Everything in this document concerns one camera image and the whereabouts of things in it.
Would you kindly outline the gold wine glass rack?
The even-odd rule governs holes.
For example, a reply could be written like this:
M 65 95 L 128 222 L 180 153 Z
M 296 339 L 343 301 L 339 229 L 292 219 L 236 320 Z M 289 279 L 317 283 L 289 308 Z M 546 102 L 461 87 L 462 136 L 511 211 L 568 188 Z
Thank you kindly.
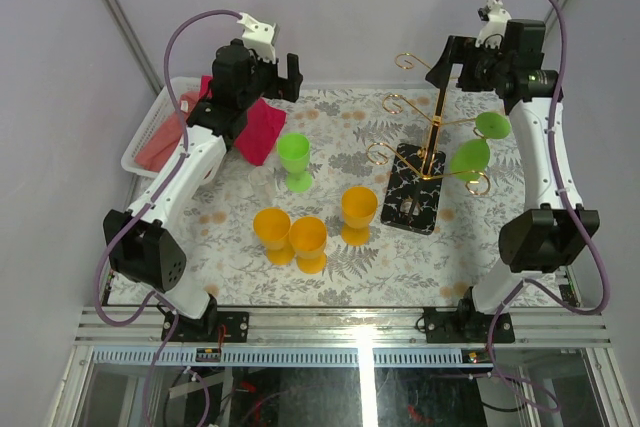
M 438 96 L 432 113 L 421 110 L 404 95 L 387 95 L 382 106 L 392 115 L 403 112 L 405 106 L 418 113 L 427 122 L 424 140 L 419 145 L 400 143 L 392 147 L 387 142 L 374 142 L 366 149 L 367 159 L 378 166 L 390 166 L 390 178 L 381 210 L 381 222 L 387 226 L 405 231 L 430 235 L 434 232 L 441 198 L 443 181 L 454 177 L 450 172 L 450 162 L 439 149 L 441 134 L 449 126 L 472 123 L 476 117 L 447 121 L 444 119 L 447 91 L 438 89 Z M 473 196 L 489 193 L 491 181 L 486 173 L 478 183 L 465 183 L 465 189 Z

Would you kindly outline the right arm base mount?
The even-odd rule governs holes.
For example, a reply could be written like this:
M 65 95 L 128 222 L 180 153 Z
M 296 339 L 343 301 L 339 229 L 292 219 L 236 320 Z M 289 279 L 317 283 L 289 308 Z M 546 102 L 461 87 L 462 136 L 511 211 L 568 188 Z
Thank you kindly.
M 471 299 L 463 298 L 454 310 L 424 307 L 415 328 L 424 333 L 428 343 L 486 343 L 494 317 L 478 312 Z

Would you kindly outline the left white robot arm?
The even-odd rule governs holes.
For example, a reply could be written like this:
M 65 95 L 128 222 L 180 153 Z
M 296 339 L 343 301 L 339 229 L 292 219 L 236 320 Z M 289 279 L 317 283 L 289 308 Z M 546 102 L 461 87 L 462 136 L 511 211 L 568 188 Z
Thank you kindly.
M 288 54 L 286 67 L 286 76 L 279 76 L 277 63 L 260 59 L 256 48 L 239 39 L 219 48 L 207 93 L 186 117 L 186 132 L 149 192 L 103 221 L 107 264 L 185 317 L 184 329 L 197 341 L 217 334 L 219 318 L 210 311 L 213 297 L 188 274 L 172 231 L 185 204 L 206 177 L 215 176 L 246 128 L 249 109 L 262 98 L 297 101 L 303 81 L 298 56 Z

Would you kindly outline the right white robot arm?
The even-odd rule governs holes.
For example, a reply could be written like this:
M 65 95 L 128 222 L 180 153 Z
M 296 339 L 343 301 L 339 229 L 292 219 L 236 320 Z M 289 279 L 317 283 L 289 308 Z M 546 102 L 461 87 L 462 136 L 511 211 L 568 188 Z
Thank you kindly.
M 599 214 L 585 208 L 564 144 L 561 81 L 545 70 L 546 26 L 509 20 L 486 37 L 450 36 L 427 82 L 444 88 L 454 66 L 464 92 L 493 92 L 504 104 L 524 172 L 524 211 L 499 232 L 500 259 L 472 287 L 474 307 L 456 316 L 458 334 L 478 341 L 492 327 L 489 314 L 505 308 L 529 281 L 571 265 L 592 243 Z

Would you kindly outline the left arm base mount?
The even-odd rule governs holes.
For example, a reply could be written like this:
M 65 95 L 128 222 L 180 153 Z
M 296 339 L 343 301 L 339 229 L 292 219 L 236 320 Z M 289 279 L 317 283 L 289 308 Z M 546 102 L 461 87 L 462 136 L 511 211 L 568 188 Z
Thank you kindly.
M 204 314 L 199 319 L 179 316 L 173 334 L 169 334 L 174 315 L 168 310 L 158 308 L 164 314 L 161 339 L 170 342 L 186 343 L 245 343 L 249 332 L 250 313 L 237 310 L 220 310 L 217 300 L 209 296 Z

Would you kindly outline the green plastic wine glass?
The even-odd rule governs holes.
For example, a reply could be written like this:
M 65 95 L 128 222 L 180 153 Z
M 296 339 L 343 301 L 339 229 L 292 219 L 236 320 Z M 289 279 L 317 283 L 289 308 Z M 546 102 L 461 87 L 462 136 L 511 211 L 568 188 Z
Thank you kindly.
M 450 162 L 450 172 L 465 183 L 478 183 L 484 178 L 491 151 L 490 140 L 501 140 L 511 132 L 508 119 L 499 113 L 484 112 L 474 120 L 475 138 L 461 144 Z

